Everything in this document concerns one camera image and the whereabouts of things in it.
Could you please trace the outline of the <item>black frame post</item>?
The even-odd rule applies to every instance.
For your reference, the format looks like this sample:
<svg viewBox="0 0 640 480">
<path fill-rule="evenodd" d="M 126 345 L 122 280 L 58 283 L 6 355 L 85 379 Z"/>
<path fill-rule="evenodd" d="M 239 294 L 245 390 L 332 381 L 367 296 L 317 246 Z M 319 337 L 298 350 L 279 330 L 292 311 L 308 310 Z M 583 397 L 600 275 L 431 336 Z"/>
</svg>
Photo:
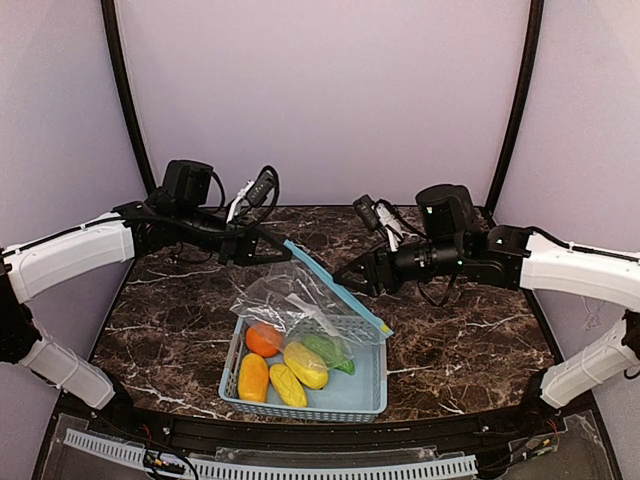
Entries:
<svg viewBox="0 0 640 480">
<path fill-rule="evenodd" d="M 544 16 L 544 0 L 531 0 L 513 100 L 484 210 L 496 212 L 518 139 L 533 77 Z"/>
<path fill-rule="evenodd" d="M 157 184 L 152 172 L 129 81 L 124 44 L 119 28 L 117 4 L 114 0 L 101 0 L 100 7 L 120 109 L 140 180 L 145 192 L 150 194 L 157 188 Z"/>
</svg>

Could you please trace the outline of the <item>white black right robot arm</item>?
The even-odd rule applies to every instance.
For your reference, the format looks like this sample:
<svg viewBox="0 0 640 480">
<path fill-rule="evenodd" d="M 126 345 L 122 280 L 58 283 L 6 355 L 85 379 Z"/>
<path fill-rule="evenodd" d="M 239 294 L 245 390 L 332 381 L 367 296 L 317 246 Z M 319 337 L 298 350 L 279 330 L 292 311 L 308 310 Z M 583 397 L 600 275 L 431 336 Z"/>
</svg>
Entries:
<svg viewBox="0 0 640 480">
<path fill-rule="evenodd" d="M 638 256 L 561 241 L 537 227 L 439 228 L 426 240 L 372 249 L 337 270 L 333 279 L 379 296 L 409 281 L 441 276 L 508 290 L 555 291 L 624 308 L 602 337 L 530 379 L 523 399 L 530 408 L 559 410 L 639 364 Z"/>
</svg>

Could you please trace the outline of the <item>black frame post right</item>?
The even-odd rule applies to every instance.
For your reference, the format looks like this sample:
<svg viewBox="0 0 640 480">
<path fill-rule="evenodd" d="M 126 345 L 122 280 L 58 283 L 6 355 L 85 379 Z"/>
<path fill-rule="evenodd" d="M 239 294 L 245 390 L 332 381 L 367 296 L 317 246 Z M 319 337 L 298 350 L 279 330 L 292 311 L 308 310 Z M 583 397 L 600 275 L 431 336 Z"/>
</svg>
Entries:
<svg viewBox="0 0 640 480">
<path fill-rule="evenodd" d="M 496 212 L 518 139 L 533 77 L 544 16 L 544 0 L 531 0 L 513 100 L 484 210 Z"/>
</svg>

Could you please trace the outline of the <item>orange yellow toy mango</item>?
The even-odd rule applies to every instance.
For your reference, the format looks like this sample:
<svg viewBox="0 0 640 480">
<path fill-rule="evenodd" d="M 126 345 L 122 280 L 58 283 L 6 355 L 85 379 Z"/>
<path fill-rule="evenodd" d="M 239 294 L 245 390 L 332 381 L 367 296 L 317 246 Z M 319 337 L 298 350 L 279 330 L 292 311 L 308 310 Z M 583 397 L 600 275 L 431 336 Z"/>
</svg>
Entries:
<svg viewBox="0 0 640 480">
<path fill-rule="evenodd" d="M 264 403 L 269 386 L 269 367 L 265 359 L 256 354 L 247 354 L 238 374 L 238 395 L 241 400 Z"/>
</svg>

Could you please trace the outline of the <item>black frame post left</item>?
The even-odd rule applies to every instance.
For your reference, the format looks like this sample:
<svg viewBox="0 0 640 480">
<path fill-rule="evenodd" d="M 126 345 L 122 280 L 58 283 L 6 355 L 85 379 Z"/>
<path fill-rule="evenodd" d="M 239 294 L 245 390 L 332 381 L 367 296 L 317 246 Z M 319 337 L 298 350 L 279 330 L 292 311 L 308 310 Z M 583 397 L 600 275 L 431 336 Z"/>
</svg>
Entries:
<svg viewBox="0 0 640 480">
<path fill-rule="evenodd" d="M 117 4 L 114 0 L 101 0 L 100 7 L 120 109 L 140 180 L 145 192 L 150 194 L 157 188 L 157 184 L 152 172 L 129 81 L 124 44 L 119 28 Z"/>
</svg>

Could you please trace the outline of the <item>green toy bitter gourd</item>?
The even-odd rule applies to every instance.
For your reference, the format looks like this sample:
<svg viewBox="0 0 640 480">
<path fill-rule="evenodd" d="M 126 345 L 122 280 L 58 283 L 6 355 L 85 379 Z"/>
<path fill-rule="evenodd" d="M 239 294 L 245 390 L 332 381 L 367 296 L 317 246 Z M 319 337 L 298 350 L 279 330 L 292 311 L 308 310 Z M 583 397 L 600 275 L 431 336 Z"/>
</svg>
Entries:
<svg viewBox="0 0 640 480">
<path fill-rule="evenodd" d="M 303 344 L 318 355 L 329 369 L 339 370 L 354 375 L 356 368 L 353 360 L 347 355 L 337 340 L 320 335 L 308 335 Z"/>
</svg>

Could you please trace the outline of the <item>orange toy fruit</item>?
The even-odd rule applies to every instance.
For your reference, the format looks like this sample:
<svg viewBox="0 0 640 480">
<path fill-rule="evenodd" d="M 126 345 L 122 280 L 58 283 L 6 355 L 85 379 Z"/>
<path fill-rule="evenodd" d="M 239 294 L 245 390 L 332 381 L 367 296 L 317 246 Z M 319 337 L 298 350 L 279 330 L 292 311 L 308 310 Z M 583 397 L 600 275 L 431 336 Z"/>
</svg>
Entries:
<svg viewBox="0 0 640 480">
<path fill-rule="evenodd" d="M 248 328 L 245 343 L 251 352 L 270 358 L 279 353 L 282 335 L 269 324 L 255 324 Z"/>
</svg>

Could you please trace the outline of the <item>clear zip bag blue zipper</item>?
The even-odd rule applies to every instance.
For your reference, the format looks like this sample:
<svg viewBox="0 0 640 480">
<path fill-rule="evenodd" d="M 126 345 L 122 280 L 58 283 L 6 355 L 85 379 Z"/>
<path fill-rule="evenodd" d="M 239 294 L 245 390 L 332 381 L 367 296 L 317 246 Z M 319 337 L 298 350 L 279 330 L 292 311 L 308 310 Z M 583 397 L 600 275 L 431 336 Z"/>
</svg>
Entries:
<svg viewBox="0 0 640 480">
<path fill-rule="evenodd" d="M 275 263 L 234 301 L 231 311 L 247 325 L 269 324 L 282 335 L 279 352 L 308 335 L 337 340 L 355 364 L 360 347 L 378 347 L 393 330 L 293 241 L 288 262 Z"/>
</svg>

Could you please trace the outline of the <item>yellow wrinkled toy fruit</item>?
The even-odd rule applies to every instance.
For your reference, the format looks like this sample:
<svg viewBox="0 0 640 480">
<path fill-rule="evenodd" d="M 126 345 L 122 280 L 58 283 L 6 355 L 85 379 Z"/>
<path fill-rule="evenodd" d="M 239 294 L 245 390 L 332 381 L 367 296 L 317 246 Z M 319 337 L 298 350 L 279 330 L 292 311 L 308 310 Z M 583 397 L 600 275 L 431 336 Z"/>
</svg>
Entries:
<svg viewBox="0 0 640 480">
<path fill-rule="evenodd" d="M 306 408 L 308 400 L 304 388 L 285 364 L 274 364 L 269 369 L 269 378 L 282 402 L 294 408 Z"/>
</svg>

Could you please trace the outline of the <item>black table front rail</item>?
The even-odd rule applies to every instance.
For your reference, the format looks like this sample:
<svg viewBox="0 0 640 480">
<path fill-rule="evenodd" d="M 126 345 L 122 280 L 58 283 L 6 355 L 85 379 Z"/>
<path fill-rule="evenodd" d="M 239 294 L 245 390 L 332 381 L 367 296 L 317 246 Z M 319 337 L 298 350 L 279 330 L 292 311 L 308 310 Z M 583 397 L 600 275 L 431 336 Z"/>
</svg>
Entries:
<svg viewBox="0 0 640 480">
<path fill-rule="evenodd" d="M 510 408 L 487 415 L 472 414 L 413 422 L 369 424 L 255 423 L 210 420 L 128 408 L 110 419 L 121 428 L 141 433 L 147 426 L 152 438 L 176 449 L 208 451 L 216 446 L 322 451 L 348 451 L 372 447 L 407 448 L 436 445 L 444 451 L 499 451 L 511 440 L 526 438 L 528 430 L 506 424 Z"/>
</svg>

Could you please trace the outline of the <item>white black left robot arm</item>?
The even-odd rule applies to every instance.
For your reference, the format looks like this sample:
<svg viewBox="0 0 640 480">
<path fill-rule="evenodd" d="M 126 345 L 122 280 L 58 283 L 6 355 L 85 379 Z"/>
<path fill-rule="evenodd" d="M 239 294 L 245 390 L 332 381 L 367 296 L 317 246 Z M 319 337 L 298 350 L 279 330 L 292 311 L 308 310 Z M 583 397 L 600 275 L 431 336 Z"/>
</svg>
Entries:
<svg viewBox="0 0 640 480">
<path fill-rule="evenodd" d="M 126 263 L 177 244 L 217 255 L 221 264 L 285 262 L 292 252 L 259 221 L 228 226 L 198 208 L 161 214 L 130 202 L 100 217 L 1 252 L 1 360 L 20 365 L 95 410 L 113 402 L 109 376 L 36 325 L 28 307 L 39 294 L 102 267 Z"/>
</svg>

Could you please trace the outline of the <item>light blue perforated plastic basket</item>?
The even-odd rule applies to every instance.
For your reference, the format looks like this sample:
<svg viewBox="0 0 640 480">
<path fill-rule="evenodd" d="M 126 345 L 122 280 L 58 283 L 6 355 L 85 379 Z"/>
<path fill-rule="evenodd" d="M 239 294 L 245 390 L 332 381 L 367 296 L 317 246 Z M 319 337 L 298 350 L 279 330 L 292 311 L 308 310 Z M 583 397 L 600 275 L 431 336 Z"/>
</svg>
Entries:
<svg viewBox="0 0 640 480">
<path fill-rule="evenodd" d="M 333 344 L 324 350 L 308 343 L 330 336 L 305 317 L 276 335 L 271 353 L 251 349 L 252 325 L 238 318 L 219 386 L 234 409 L 274 417 L 327 422 L 371 422 L 387 406 L 386 343 L 375 343 L 377 330 L 359 316 L 331 315 Z M 356 334 L 355 340 L 341 334 Z"/>
</svg>

